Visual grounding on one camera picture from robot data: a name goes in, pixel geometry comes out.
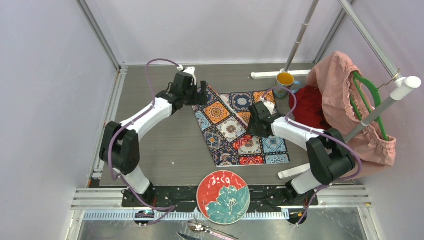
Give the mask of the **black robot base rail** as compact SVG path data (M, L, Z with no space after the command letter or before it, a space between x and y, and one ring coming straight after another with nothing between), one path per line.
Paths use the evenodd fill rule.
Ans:
M313 190L294 196L285 185L248 185L250 196L248 213L273 213L282 207L304 209L314 194ZM141 198L156 208L176 206L176 212L189 213L198 207L198 187L193 185L151 186Z

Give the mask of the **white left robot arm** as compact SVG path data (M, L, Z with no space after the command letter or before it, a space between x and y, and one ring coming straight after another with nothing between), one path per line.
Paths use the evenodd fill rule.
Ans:
M140 140L184 106L205 105L207 100L207 83L197 82L195 67L188 67L179 71L169 87L143 110L120 123L110 121L105 126L99 158L135 191L134 200L140 206L147 207L154 199L152 183L139 166Z

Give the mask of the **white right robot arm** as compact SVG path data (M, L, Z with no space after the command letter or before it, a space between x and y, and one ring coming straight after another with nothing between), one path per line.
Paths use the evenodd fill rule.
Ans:
M337 129L322 130L300 124L281 113L272 113L263 101L254 103L248 110L249 134L283 138L307 152L308 167L292 168L280 174L282 178L294 176L285 185L285 197L290 204L300 204L306 193L330 186L354 168L361 168L360 158Z

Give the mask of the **colourful patterned placemat cloth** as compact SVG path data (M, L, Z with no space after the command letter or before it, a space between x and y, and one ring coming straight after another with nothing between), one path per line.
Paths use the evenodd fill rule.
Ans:
M260 100L275 103L272 92L217 93L206 88L205 105L193 107L194 115L216 167L272 165L290 162L283 138L248 133L248 108Z

